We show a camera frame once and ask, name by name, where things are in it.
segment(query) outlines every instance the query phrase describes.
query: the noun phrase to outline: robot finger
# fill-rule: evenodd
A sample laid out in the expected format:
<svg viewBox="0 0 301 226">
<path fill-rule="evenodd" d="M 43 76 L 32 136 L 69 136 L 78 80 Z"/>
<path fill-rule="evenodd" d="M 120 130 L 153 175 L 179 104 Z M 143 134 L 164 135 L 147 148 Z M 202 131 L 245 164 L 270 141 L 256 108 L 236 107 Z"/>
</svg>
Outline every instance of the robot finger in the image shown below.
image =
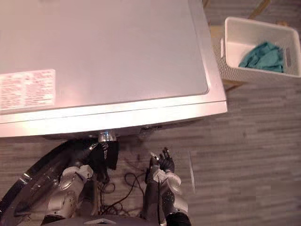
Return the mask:
<svg viewBox="0 0 301 226">
<path fill-rule="evenodd" d="M 168 158 L 167 148 L 164 148 L 164 149 L 163 149 L 163 154 L 164 154 L 164 157 L 165 157 L 165 158 Z"/>
</svg>

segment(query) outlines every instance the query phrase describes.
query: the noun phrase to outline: white appliance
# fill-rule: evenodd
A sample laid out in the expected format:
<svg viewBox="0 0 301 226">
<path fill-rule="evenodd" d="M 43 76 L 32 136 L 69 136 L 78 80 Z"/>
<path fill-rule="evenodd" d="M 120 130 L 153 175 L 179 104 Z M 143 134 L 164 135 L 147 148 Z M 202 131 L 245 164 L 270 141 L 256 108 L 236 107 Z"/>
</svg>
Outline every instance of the white appliance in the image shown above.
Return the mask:
<svg viewBox="0 0 301 226">
<path fill-rule="evenodd" d="M 199 0 L 0 1 L 0 137 L 226 111 Z"/>
</svg>

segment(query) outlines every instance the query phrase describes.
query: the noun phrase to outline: basket handle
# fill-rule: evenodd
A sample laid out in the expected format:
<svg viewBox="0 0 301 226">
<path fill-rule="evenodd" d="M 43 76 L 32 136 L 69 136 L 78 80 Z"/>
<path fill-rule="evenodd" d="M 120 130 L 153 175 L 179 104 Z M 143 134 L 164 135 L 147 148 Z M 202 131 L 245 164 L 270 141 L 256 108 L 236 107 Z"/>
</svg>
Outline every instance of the basket handle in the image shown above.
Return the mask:
<svg viewBox="0 0 301 226">
<path fill-rule="evenodd" d="M 223 58 L 225 56 L 225 42 L 224 42 L 224 38 L 221 38 L 221 44 L 220 44 L 220 47 L 221 47 L 221 55 L 220 57 Z"/>
</svg>

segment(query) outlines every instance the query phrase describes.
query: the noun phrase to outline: gray panel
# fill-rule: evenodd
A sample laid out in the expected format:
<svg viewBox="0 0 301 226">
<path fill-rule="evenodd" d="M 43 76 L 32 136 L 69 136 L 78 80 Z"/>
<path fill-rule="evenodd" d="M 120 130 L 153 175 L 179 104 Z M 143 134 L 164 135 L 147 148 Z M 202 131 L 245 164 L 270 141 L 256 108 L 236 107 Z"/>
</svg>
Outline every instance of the gray panel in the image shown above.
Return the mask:
<svg viewBox="0 0 301 226">
<path fill-rule="evenodd" d="M 0 32 L 0 74 L 55 69 L 55 108 L 208 89 L 186 0 L 4 0 Z"/>
</svg>

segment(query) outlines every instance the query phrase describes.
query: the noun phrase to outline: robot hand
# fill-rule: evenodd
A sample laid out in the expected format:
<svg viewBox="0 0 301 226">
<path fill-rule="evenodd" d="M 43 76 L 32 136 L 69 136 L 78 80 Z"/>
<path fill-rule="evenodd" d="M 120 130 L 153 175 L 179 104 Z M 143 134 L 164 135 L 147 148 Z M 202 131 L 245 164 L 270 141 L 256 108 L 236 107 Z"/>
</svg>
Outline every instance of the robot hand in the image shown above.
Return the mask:
<svg viewBox="0 0 301 226">
<path fill-rule="evenodd" d="M 160 169 L 165 173 L 174 173 L 174 161 L 170 157 L 169 150 L 166 147 L 163 149 L 163 154 L 164 156 L 160 154 L 160 158 L 158 159 Z"/>
</svg>

